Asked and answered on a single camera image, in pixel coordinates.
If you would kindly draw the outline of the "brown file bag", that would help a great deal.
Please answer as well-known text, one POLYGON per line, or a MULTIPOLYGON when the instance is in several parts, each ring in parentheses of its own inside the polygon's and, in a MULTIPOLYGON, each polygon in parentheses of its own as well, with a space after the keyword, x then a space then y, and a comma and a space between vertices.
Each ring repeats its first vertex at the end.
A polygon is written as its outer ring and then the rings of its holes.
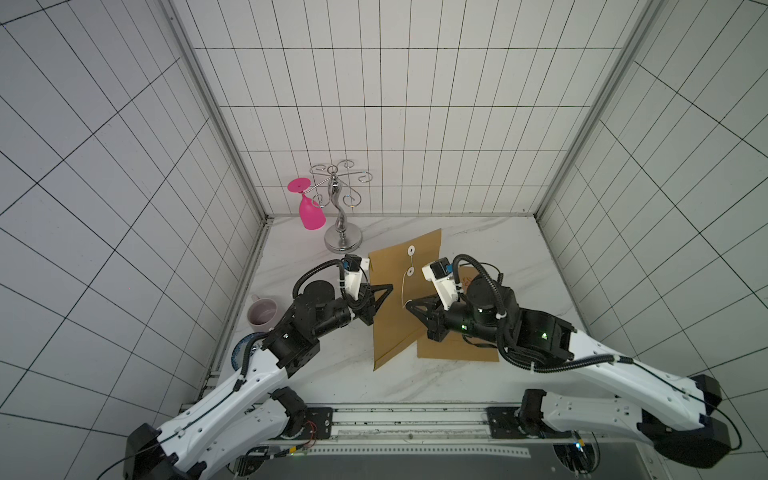
POLYGON ((442 230, 437 229, 369 254, 372 282, 393 287, 373 324, 374 370, 424 335, 425 327, 405 304, 435 293, 432 283, 424 279, 422 268, 440 257, 441 244, 442 230))
POLYGON ((466 343, 459 333, 449 332, 442 342, 422 335, 416 342, 417 357, 421 359, 458 360, 471 362, 499 362, 495 348, 480 348, 466 343))

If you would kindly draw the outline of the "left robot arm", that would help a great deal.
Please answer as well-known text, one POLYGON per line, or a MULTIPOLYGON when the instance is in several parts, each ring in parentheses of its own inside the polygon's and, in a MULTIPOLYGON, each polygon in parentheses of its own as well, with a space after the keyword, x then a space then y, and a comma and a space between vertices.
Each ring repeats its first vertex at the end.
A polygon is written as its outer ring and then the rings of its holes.
POLYGON ((120 466, 125 479, 208 479, 225 465, 308 427, 308 407, 288 380, 320 350, 322 336, 373 318, 390 284, 364 284, 356 299, 327 281, 313 281, 270 332, 249 340, 242 363, 207 396, 159 428, 143 424, 128 437, 120 466))

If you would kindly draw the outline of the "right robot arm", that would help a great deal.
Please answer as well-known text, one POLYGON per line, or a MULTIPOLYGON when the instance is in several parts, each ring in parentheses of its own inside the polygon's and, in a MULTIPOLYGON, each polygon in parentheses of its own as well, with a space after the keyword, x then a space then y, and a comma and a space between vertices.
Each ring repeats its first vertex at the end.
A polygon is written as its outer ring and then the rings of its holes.
POLYGON ((435 295, 409 300, 406 310, 441 342, 457 333, 534 376, 571 374, 607 392, 584 398, 527 389, 512 422, 524 437, 555 438, 589 431, 648 444, 684 466, 710 469, 743 443, 726 415, 719 383, 705 374, 676 377, 607 347, 571 323, 522 308, 513 290, 476 276, 467 292, 450 279, 435 295))

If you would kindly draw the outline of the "chrome glass rack stand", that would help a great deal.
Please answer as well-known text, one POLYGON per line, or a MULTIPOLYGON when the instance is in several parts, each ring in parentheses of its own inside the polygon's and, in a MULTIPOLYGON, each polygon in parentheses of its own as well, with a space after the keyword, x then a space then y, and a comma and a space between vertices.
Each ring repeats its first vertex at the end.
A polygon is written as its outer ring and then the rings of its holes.
POLYGON ((347 218, 347 209, 354 209, 362 202, 362 194, 350 183, 370 183, 373 175, 367 170, 355 170, 355 163, 343 159, 337 163, 320 163, 310 168, 313 177, 323 180, 310 188, 312 203, 321 209, 332 205, 337 216, 333 226, 324 236, 326 248, 336 254, 351 253, 363 243, 363 232, 347 218))

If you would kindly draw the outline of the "pink wine glass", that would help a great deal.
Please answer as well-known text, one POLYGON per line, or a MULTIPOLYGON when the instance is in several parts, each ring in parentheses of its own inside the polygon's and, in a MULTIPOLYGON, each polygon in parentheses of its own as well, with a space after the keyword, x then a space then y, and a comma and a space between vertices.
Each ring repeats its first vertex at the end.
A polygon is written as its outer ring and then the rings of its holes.
POLYGON ((316 206, 308 196, 312 187, 313 185, 309 178, 300 177, 289 182, 287 189, 289 192, 301 195, 299 217, 305 229, 315 231, 325 226, 326 217, 323 210, 316 206))

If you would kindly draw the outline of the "pale pink mug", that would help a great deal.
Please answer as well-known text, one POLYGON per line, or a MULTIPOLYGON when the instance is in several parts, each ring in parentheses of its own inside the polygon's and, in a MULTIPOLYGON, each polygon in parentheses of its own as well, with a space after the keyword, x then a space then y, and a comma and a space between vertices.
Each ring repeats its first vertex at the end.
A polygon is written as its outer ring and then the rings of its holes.
POLYGON ((262 298, 257 294, 252 294, 251 304, 246 312, 246 319, 254 332, 268 332, 279 321, 278 304, 271 298, 262 298))

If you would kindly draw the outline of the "blue white patterned bowl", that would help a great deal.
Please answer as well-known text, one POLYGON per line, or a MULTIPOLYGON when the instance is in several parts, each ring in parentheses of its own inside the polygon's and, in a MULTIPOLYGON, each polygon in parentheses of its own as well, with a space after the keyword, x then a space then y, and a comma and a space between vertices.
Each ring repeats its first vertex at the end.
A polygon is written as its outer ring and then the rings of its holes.
POLYGON ((255 352, 261 348, 267 336, 267 332, 253 332, 238 341, 230 356, 231 366, 235 372, 242 370, 245 363, 245 354, 249 353, 250 357, 253 357, 255 352))

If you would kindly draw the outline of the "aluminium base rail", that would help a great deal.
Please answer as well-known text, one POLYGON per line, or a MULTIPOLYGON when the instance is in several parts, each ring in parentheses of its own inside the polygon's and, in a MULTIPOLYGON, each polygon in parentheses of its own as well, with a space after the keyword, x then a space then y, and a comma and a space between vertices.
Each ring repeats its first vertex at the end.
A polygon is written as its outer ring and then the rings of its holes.
POLYGON ((301 442, 492 442, 554 440, 593 433, 646 443, 642 411, 621 399, 580 399, 547 394, 521 406, 483 404, 341 405, 288 409, 255 404, 235 421, 261 425, 288 419, 276 440, 301 442))

